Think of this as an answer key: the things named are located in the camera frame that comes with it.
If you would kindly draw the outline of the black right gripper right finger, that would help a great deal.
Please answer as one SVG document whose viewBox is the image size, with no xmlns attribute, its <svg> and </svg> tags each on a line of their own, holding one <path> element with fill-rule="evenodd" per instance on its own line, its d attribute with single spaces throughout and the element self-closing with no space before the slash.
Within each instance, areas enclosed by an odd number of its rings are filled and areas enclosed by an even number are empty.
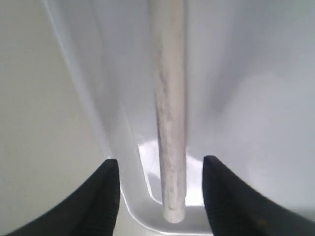
<svg viewBox="0 0 315 236">
<path fill-rule="evenodd" d="M 313 236 L 315 223 L 261 195 L 215 156 L 205 156 L 202 194 L 215 236 Z"/>
</svg>

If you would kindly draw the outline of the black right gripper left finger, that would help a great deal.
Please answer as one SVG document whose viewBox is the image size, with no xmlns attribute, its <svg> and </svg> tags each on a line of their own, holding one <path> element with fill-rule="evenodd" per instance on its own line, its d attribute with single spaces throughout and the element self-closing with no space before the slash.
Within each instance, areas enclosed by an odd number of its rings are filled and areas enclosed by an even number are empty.
<svg viewBox="0 0 315 236">
<path fill-rule="evenodd" d="M 120 207 L 119 166 L 105 160 L 71 195 L 11 236 L 112 236 Z"/>
</svg>

